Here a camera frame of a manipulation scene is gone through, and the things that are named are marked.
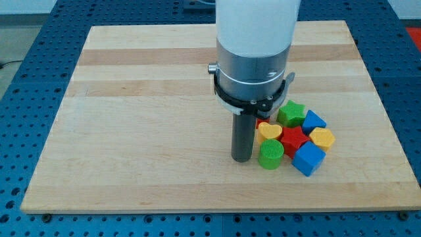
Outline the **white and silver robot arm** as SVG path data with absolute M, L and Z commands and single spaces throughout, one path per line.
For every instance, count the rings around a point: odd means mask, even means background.
M 300 0 L 216 0 L 215 89 L 260 101 L 281 87 Z

